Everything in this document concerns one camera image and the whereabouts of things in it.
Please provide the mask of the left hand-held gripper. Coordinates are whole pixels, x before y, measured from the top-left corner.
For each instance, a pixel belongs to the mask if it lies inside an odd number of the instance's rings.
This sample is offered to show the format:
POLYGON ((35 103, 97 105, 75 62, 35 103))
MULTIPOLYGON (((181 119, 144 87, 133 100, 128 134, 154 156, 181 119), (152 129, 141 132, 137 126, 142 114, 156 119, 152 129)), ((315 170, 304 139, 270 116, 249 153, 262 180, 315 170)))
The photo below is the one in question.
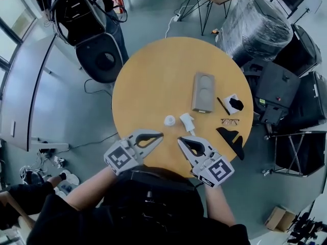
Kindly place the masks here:
POLYGON ((137 129, 127 138, 117 140, 104 154, 104 162, 115 175, 144 163, 144 159, 162 142, 164 134, 137 129))

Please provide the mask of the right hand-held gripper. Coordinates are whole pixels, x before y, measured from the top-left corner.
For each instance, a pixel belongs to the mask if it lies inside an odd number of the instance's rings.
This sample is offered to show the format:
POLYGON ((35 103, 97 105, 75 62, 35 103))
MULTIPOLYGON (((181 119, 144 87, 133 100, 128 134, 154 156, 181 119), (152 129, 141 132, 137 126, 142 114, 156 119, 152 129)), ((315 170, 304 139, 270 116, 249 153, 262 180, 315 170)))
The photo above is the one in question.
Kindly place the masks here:
POLYGON ((177 142, 191 164, 192 174, 209 187, 217 188, 235 172, 226 157, 213 150, 206 139, 190 135, 179 137, 177 142))

